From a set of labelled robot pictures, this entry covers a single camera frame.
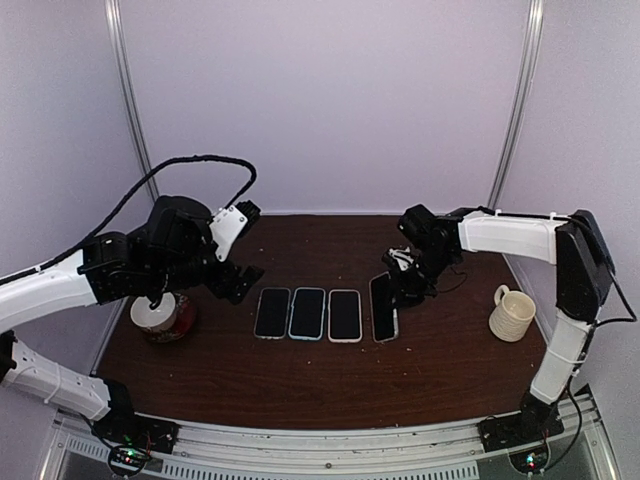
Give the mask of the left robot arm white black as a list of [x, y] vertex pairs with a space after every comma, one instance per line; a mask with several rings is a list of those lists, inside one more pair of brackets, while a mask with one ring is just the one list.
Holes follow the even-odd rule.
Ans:
[[176, 293], [200, 285], [237, 305], [264, 272], [234, 264], [229, 254], [260, 213], [250, 200], [212, 213], [193, 199], [162, 196], [147, 222], [134, 231], [91, 237], [63, 260], [3, 280], [2, 386], [102, 422], [123, 444], [137, 442], [144, 424], [123, 384], [81, 374], [39, 355], [16, 338], [15, 327], [128, 297], [141, 298], [157, 311]]

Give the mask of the cream ribbed mug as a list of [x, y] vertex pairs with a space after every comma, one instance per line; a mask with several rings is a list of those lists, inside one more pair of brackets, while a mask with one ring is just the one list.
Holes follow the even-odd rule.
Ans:
[[505, 342], [520, 341], [536, 315], [534, 301], [507, 285], [500, 285], [496, 289], [493, 300], [495, 307], [488, 321], [491, 332]]

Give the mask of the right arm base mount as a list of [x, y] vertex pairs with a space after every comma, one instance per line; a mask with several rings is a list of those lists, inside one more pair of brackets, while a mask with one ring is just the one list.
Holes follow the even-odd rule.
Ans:
[[519, 473], [542, 474], [551, 463], [551, 436], [564, 432], [557, 403], [546, 404], [526, 394], [516, 413], [489, 416], [477, 425], [486, 453], [509, 450], [511, 466]]

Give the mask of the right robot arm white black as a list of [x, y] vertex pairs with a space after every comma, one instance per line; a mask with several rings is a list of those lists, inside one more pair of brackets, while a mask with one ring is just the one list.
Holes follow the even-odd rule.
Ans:
[[404, 212], [398, 230], [407, 249], [388, 249], [388, 309], [411, 308], [437, 294], [440, 275], [466, 252], [530, 258], [554, 266], [556, 326], [540, 367], [513, 419], [519, 440], [535, 440], [551, 424], [556, 404], [585, 360], [597, 317], [614, 283], [615, 266], [593, 214], [501, 213], [461, 207], [436, 215], [424, 205]]

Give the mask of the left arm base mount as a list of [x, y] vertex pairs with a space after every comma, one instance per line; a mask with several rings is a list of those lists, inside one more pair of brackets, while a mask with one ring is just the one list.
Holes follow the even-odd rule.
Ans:
[[110, 470], [118, 477], [130, 479], [153, 460], [153, 453], [173, 452], [179, 425], [137, 414], [124, 384], [108, 379], [102, 382], [109, 394], [108, 411], [98, 420], [89, 420], [90, 429], [109, 450]]

